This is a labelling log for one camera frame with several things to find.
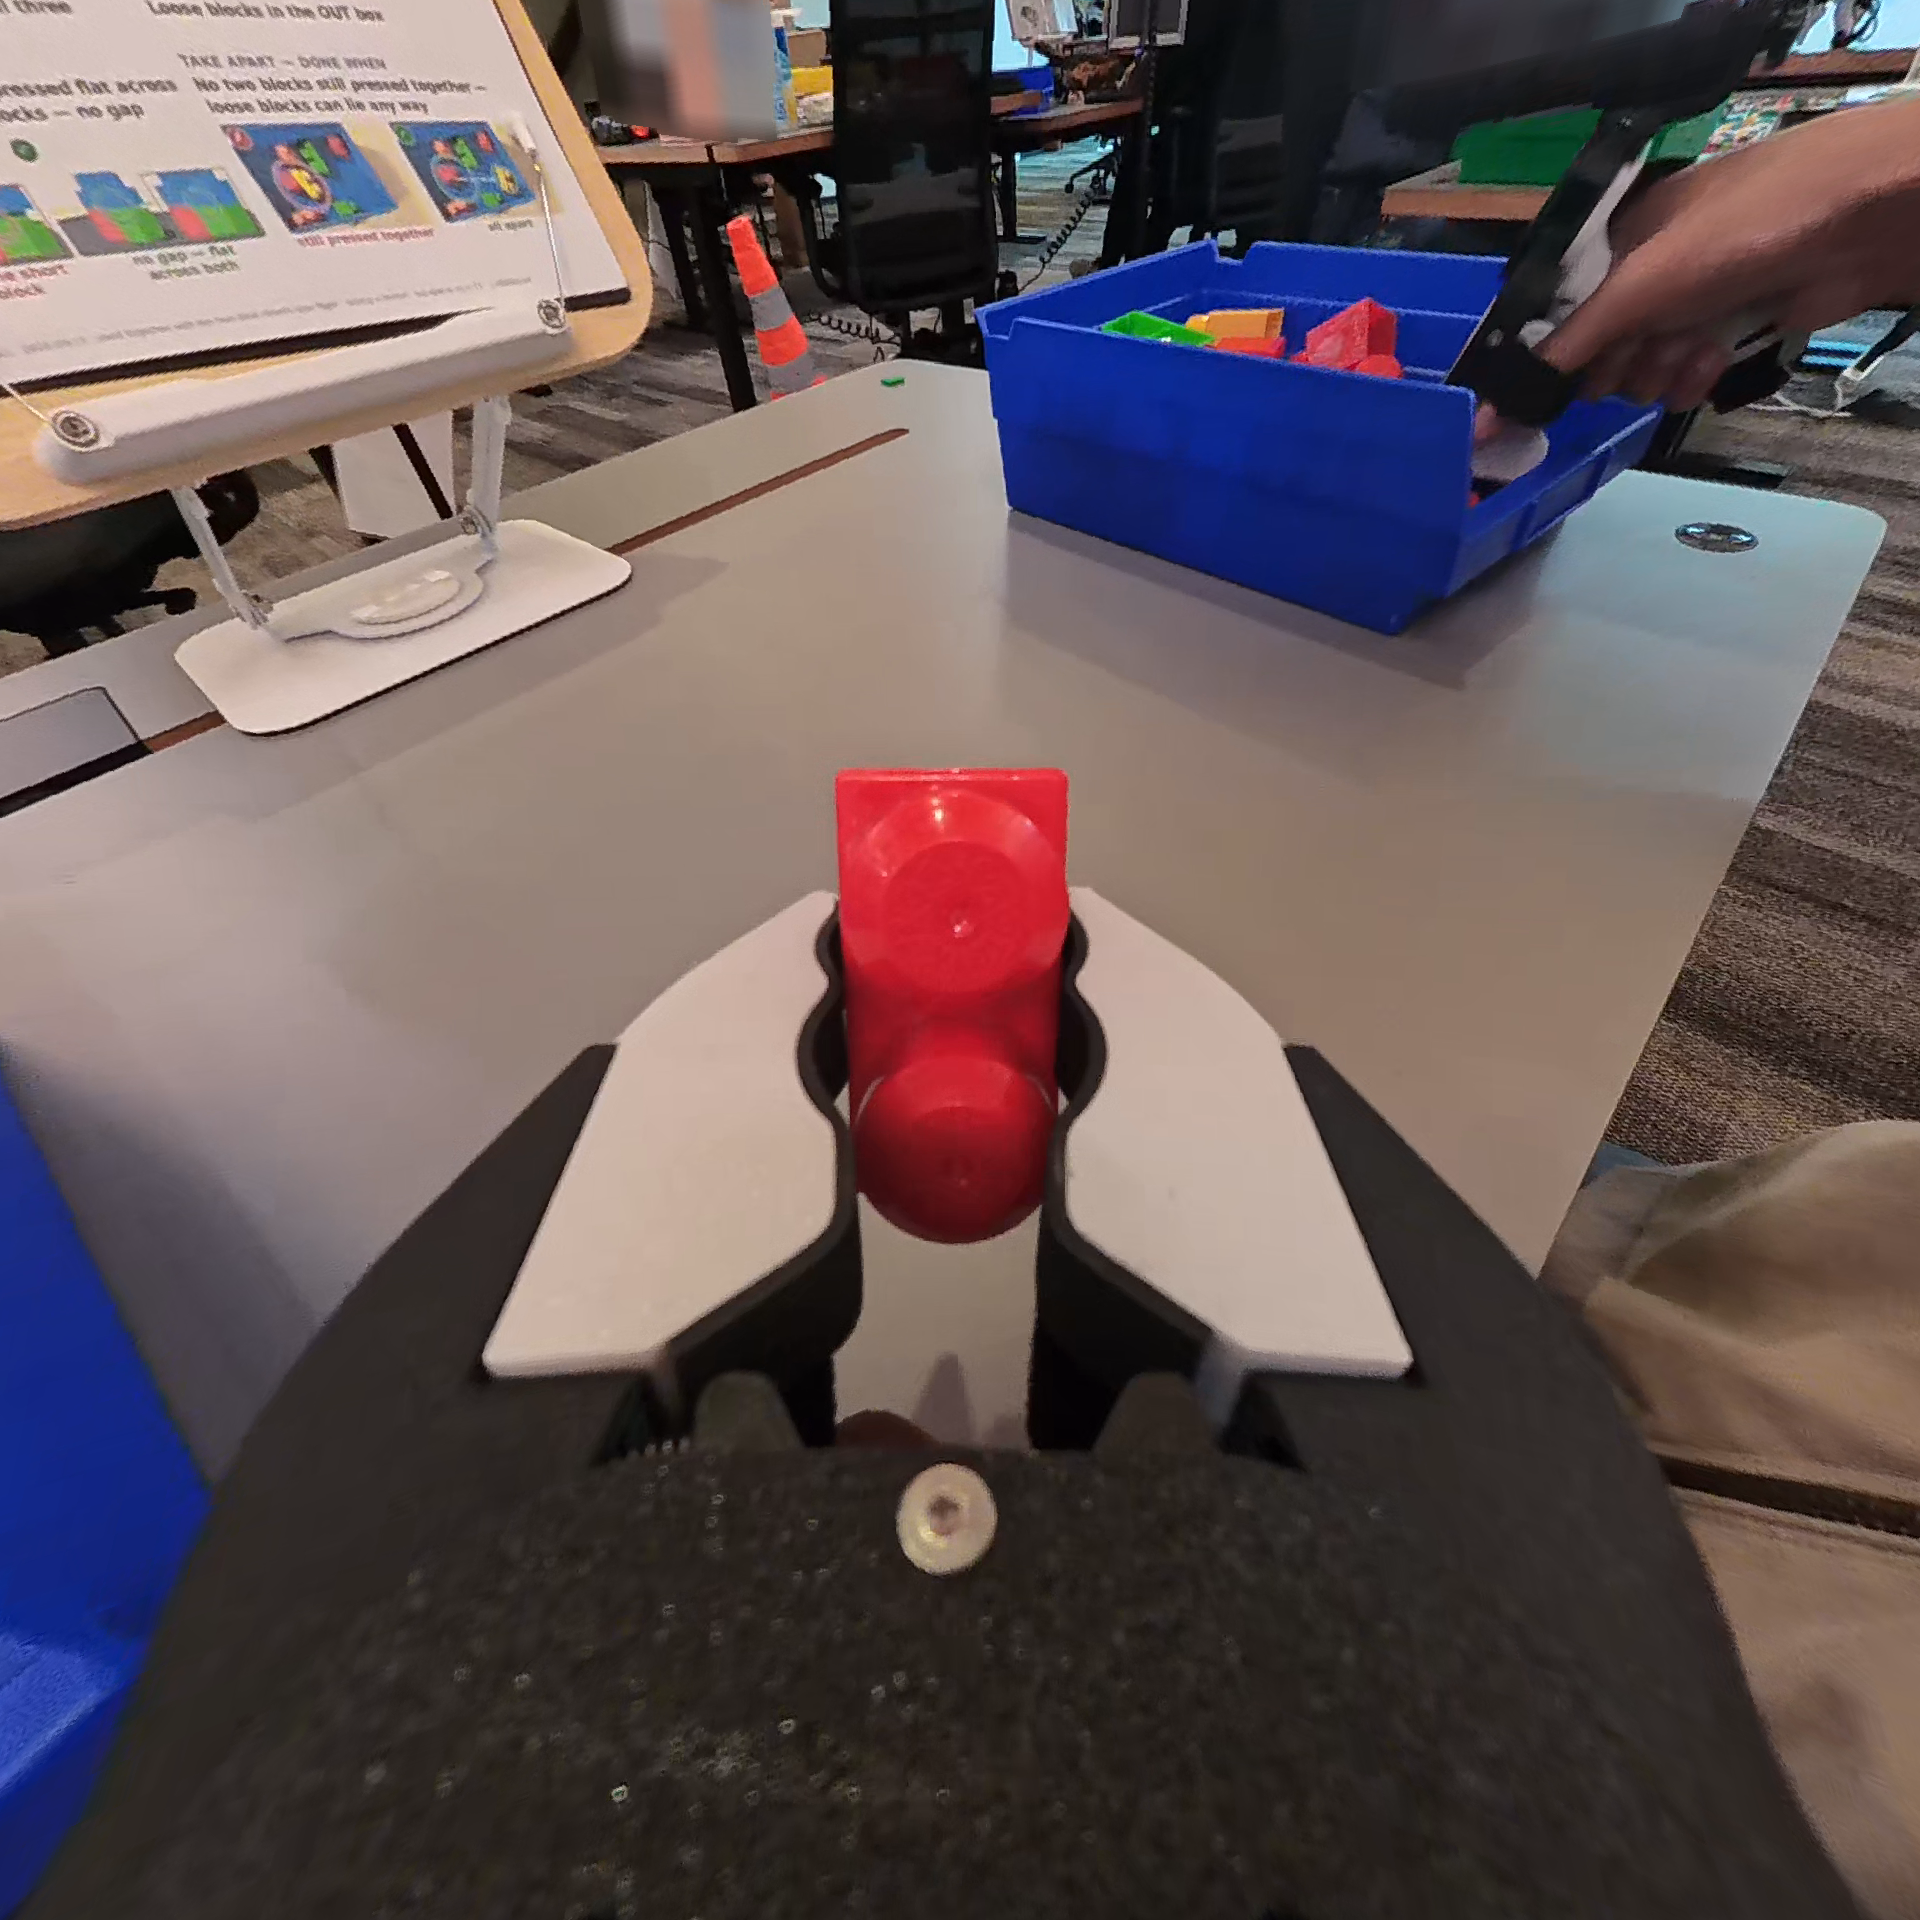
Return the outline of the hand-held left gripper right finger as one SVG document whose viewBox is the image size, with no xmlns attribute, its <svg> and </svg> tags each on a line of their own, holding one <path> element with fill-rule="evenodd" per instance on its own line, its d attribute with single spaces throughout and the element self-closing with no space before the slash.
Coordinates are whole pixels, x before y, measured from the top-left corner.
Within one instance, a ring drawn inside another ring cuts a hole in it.
<svg viewBox="0 0 1920 1920">
<path fill-rule="evenodd" d="M 1409 1336 L 1280 1032 L 1071 888 L 1041 1326 L 1102 1383 L 1402 1380 Z"/>
</svg>

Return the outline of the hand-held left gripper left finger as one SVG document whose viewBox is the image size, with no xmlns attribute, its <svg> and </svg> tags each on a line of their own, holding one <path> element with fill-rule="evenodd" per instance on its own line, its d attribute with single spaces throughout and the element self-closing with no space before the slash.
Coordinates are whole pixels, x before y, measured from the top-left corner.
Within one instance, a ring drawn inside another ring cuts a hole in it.
<svg viewBox="0 0 1920 1920">
<path fill-rule="evenodd" d="M 497 1380 L 688 1383 L 750 1291 L 855 1227 L 832 894 L 806 894 L 618 1035 L 482 1349 Z"/>
</svg>

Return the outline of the red two-stud toy block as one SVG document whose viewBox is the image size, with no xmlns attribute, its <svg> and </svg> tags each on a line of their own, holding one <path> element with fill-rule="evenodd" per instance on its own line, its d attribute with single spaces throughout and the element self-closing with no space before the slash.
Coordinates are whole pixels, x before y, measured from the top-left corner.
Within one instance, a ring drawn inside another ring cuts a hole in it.
<svg viewBox="0 0 1920 1920">
<path fill-rule="evenodd" d="M 1071 787 L 1058 767 L 846 767 L 835 780 L 849 1120 L 863 1195 L 974 1244 L 1041 1205 Z"/>
</svg>

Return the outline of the pile of colourful toy blocks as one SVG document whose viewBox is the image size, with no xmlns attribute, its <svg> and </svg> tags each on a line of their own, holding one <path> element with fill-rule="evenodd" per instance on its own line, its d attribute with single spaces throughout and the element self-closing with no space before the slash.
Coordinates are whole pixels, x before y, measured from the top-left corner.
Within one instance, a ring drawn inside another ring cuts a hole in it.
<svg viewBox="0 0 1920 1920">
<path fill-rule="evenodd" d="M 1217 306 L 1172 319 L 1138 309 L 1106 319 L 1100 331 L 1138 342 L 1232 352 L 1276 366 L 1299 363 L 1363 378 L 1406 372 L 1400 354 L 1402 319 L 1371 296 L 1343 306 Z"/>
</svg>

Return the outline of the blue plastic bin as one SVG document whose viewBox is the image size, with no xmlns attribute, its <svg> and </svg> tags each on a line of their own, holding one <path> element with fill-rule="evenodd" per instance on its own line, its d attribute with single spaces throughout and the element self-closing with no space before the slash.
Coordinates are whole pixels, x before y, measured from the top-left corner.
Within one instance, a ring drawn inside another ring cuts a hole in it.
<svg viewBox="0 0 1920 1920">
<path fill-rule="evenodd" d="M 3 1915 L 80 1820 L 207 1512 L 207 1480 L 6 1095 Z"/>
<path fill-rule="evenodd" d="M 1652 442 L 1660 412 L 1577 400 L 1544 461 L 1489 495 L 1478 405 L 1447 372 L 1502 261 L 1363 247 L 1198 243 L 1060 282 L 980 315 L 1014 509 L 1200 568 L 1371 634 L 1546 540 Z M 1278 306 L 1286 341 L 1371 296 L 1400 319 L 1400 379 L 1115 331 Z"/>
</svg>

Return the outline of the person's right hand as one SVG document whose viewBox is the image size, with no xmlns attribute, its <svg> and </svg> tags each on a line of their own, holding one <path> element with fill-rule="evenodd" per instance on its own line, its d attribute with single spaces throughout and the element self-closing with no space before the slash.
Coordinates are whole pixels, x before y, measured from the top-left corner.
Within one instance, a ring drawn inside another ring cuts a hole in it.
<svg viewBox="0 0 1920 1920">
<path fill-rule="evenodd" d="M 1460 349 L 1475 439 L 1575 397 L 1691 412 L 1764 334 L 1810 335 L 1919 299 L 1915 92 L 1825 111 L 1686 172 L 1596 197 L 1568 180 Z"/>
</svg>

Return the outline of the green plastic crate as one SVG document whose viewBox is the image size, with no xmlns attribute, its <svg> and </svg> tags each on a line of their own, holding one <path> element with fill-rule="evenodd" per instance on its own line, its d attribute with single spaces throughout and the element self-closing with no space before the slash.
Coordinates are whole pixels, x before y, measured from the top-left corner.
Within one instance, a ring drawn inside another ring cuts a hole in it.
<svg viewBox="0 0 1920 1920">
<path fill-rule="evenodd" d="M 1735 96 L 1686 122 L 1674 122 L 1650 141 L 1649 164 L 1728 152 L 1774 130 L 1790 104 L 1790 94 Z M 1463 184 L 1554 184 L 1599 125 L 1599 110 L 1483 123 L 1463 130 L 1449 157 Z"/>
</svg>

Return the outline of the black office chair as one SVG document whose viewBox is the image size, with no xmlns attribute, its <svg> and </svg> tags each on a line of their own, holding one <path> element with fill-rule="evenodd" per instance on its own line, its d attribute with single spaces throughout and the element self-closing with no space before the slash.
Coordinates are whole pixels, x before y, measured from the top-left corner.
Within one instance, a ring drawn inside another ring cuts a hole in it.
<svg viewBox="0 0 1920 1920">
<path fill-rule="evenodd" d="M 995 296 L 988 2 L 830 2 L 832 228 L 823 287 L 921 356 L 969 356 Z"/>
</svg>

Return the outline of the black flat panel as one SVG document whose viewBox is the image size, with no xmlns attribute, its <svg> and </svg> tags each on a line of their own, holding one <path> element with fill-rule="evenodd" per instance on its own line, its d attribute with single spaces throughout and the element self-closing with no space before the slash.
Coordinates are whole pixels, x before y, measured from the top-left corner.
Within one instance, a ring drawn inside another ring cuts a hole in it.
<svg viewBox="0 0 1920 1920">
<path fill-rule="evenodd" d="M 152 754 L 104 687 L 78 687 L 3 719 L 3 816 Z"/>
</svg>

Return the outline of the orange traffic cone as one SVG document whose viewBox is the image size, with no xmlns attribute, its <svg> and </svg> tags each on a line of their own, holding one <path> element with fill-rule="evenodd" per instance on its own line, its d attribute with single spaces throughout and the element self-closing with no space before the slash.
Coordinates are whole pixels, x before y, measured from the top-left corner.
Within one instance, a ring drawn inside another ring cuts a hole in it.
<svg viewBox="0 0 1920 1920">
<path fill-rule="evenodd" d="M 785 294 L 780 275 L 769 258 L 754 216 L 737 214 L 727 221 L 727 243 L 737 266 L 742 293 L 753 310 L 759 366 L 771 400 L 806 394 L 825 379 L 812 356 L 809 335 Z"/>
</svg>

